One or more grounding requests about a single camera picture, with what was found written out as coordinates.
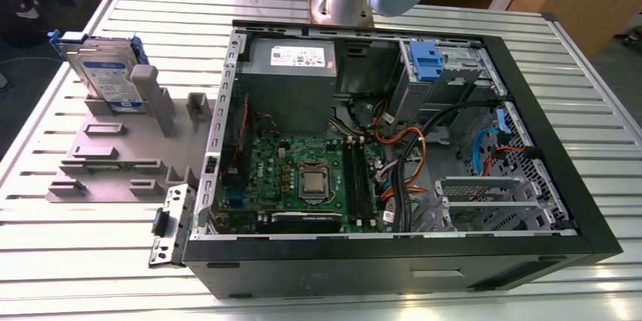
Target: power supply label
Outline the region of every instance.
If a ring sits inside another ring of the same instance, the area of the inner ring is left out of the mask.
[[[323,48],[273,47],[269,65],[285,67],[324,67],[325,55]]]
[[[127,66],[119,62],[84,62],[82,67],[105,102],[119,111],[136,112],[143,98],[127,79]]]

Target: blue drive bracket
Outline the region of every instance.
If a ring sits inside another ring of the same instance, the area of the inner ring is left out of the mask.
[[[431,41],[409,42],[409,61],[416,69],[416,78],[431,82],[440,78],[443,71],[443,55]]]

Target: floor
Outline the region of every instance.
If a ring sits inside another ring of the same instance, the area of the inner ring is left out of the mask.
[[[82,29],[100,0],[74,1],[74,8],[61,7],[53,1],[45,2],[44,8],[49,14],[50,23],[34,27],[42,30],[41,32],[33,32],[30,29],[29,33],[34,34],[34,37],[30,38],[44,37],[44,32],[49,29],[61,31]],[[0,89],[1,157],[53,77],[58,62],[54,51],[46,42],[30,46],[20,44],[20,42],[30,41],[30,38],[12,36],[21,34],[10,28],[18,23],[18,19],[12,14],[0,14],[0,17],[2,18],[0,22],[0,74],[12,84],[4,91]],[[636,122],[642,123],[642,102],[639,102],[642,87],[638,85],[639,79],[642,79],[642,52],[626,48],[620,40],[615,39],[592,59],[592,63]]]

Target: wire bundle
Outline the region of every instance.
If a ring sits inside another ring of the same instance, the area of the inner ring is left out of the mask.
[[[467,101],[451,105],[450,107],[442,109],[426,122],[421,127],[421,134],[427,135],[438,124],[455,112],[460,111],[463,108],[468,107],[496,107],[502,104],[498,99],[487,99],[480,101]],[[423,137],[415,136],[401,152],[397,159],[397,164],[393,168],[392,173],[392,191],[395,200],[395,212],[393,212],[393,232],[409,232],[411,230],[411,205],[409,205],[409,195],[408,190],[404,187],[404,177],[403,177],[403,166],[405,164],[405,159],[408,158],[412,149],[417,146],[417,141],[426,144]]]
[[[240,125],[240,131],[239,131],[239,137],[236,140],[236,147],[233,149],[233,156],[232,156],[232,161],[229,162],[229,165],[227,169],[224,170],[223,174],[227,174],[229,172],[229,169],[233,166],[233,162],[236,161],[236,157],[239,156],[239,149],[240,145],[243,144],[243,136],[244,136],[244,129],[248,124],[248,111],[249,111],[249,97],[245,94],[244,95],[244,105],[243,105],[243,124]]]

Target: aluminum table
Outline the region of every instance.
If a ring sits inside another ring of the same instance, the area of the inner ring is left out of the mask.
[[[301,23],[307,4],[102,0],[84,30],[101,36],[136,32],[172,96],[205,92],[215,98],[232,19]],[[90,313],[133,320],[642,319],[642,132],[559,24],[539,14],[423,6],[375,21],[380,28],[503,37],[623,254],[506,292],[215,300],[188,269],[147,269],[157,204],[44,199],[86,112],[86,89],[62,64],[0,163],[0,314]]]

